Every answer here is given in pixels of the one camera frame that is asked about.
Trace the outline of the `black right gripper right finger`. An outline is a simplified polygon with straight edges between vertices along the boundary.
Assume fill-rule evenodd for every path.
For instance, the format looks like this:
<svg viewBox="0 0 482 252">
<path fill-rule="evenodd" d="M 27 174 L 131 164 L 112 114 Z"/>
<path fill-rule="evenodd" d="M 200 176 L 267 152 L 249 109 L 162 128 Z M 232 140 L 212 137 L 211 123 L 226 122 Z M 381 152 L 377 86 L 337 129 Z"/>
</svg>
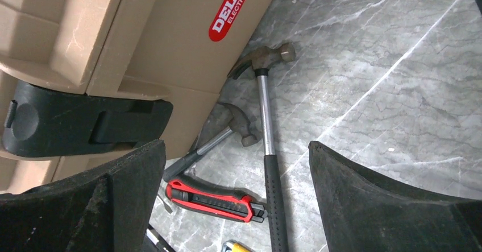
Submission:
<svg viewBox="0 0 482 252">
<path fill-rule="evenodd" d="M 481 201 L 387 177 L 321 142 L 309 166 L 330 251 L 480 251 Z"/>
</svg>

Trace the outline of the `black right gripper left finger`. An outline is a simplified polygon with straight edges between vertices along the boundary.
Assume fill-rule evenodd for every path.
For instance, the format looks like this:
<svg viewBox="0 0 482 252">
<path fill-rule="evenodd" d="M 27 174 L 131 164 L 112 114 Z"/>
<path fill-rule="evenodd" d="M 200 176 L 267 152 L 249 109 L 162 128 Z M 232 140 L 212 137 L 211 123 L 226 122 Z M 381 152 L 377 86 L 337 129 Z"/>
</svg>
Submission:
<svg viewBox="0 0 482 252">
<path fill-rule="evenodd" d="M 142 251 L 166 162 L 149 142 L 118 159 L 1 195 L 2 251 Z"/>
</svg>

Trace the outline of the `tan plastic toolbox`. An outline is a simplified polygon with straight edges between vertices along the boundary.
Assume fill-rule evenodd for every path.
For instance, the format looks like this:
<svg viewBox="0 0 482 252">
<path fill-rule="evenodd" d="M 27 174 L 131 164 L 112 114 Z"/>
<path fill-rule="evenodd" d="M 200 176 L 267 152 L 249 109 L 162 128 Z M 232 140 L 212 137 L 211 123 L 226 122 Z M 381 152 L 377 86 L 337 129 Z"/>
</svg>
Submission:
<svg viewBox="0 0 482 252">
<path fill-rule="evenodd" d="M 272 0 L 1 0 L 1 192 L 186 154 Z"/>
</svg>

